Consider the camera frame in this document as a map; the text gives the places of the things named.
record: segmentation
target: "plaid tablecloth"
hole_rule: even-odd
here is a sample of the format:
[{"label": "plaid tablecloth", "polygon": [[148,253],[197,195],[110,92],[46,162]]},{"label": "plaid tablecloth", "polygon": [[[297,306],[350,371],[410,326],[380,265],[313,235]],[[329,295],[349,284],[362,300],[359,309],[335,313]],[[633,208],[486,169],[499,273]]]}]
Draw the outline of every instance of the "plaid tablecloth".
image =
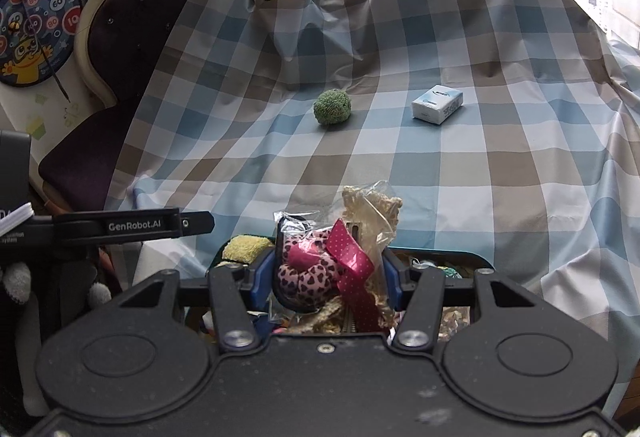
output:
[{"label": "plaid tablecloth", "polygon": [[[388,179],[395,244],[471,251],[640,357],[640,58],[573,0],[189,0],[130,128],[108,208],[209,210],[212,235],[127,267],[201,275],[273,212]],[[463,107],[412,118],[435,84]],[[343,88],[353,114],[312,105]]]}]

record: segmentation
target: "pink ribbon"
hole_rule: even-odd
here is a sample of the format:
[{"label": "pink ribbon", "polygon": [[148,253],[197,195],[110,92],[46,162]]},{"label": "pink ribbon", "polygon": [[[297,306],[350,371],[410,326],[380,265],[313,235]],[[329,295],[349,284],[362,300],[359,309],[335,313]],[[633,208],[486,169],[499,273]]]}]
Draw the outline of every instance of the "pink ribbon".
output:
[{"label": "pink ribbon", "polygon": [[380,332],[380,312],[376,300],[364,287],[374,271],[373,263],[353,240],[340,218],[326,241],[326,250],[347,271],[338,282],[338,291],[353,312],[356,330]]}]

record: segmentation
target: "storage box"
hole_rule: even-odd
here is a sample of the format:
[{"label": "storage box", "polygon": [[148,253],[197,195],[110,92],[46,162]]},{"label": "storage box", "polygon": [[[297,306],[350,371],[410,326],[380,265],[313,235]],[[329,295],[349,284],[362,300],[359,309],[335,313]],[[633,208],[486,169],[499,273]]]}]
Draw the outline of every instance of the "storage box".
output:
[{"label": "storage box", "polygon": [[416,119],[441,124],[462,104],[462,92],[437,84],[411,103]]}]

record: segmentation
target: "dartboard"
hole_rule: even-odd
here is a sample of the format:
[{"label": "dartboard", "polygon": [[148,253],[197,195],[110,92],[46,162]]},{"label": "dartboard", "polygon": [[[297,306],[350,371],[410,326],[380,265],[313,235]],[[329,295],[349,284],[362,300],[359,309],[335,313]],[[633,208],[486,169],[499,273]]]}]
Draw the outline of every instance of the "dartboard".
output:
[{"label": "dartboard", "polygon": [[0,0],[0,81],[31,86],[50,78],[71,55],[81,10],[80,0]]}]

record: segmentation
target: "green ball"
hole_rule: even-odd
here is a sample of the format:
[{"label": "green ball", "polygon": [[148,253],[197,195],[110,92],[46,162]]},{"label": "green ball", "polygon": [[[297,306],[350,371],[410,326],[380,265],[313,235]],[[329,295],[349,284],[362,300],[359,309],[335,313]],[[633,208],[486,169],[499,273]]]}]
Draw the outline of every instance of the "green ball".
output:
[{"label": "green ball", "polygon": [[351,115],[351,99],[341,90],[325,90],[314,103],[314,115],[322,125],[346,121]]}]

